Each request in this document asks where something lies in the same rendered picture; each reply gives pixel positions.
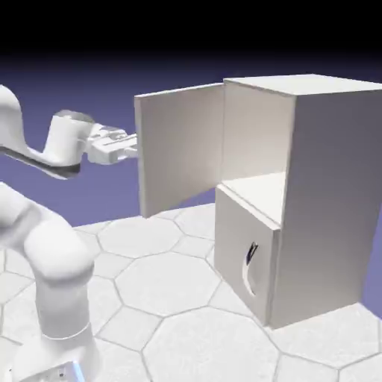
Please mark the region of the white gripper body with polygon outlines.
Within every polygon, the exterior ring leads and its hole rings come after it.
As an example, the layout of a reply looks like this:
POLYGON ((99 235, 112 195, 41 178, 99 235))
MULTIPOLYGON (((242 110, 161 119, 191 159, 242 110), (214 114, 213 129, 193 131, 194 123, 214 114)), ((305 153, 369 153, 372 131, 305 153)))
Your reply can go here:
POLYGON ((127 133, 121 128, 94 124, 87 139, 87 159, 91 163, 111 165, 124 160, 127 133))

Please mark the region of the white cabinet door without handle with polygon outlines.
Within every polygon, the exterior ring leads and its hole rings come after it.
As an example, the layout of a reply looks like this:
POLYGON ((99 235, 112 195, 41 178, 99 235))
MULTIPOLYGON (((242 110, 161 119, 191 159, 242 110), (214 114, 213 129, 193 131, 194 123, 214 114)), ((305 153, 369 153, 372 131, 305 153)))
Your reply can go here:
POLYGON ((148 218, 218 184, 221 83, 136 95, 140 213, 148 218))

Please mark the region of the white cabinet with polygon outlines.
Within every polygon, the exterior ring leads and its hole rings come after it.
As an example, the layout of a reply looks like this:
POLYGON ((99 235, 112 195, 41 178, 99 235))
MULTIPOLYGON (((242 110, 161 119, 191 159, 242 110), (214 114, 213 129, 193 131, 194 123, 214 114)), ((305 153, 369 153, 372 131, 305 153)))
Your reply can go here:
POLYGON ((281 229, 266 326, 358 302, 382 205, 382 84, 225 79, 219 185, 281 229))

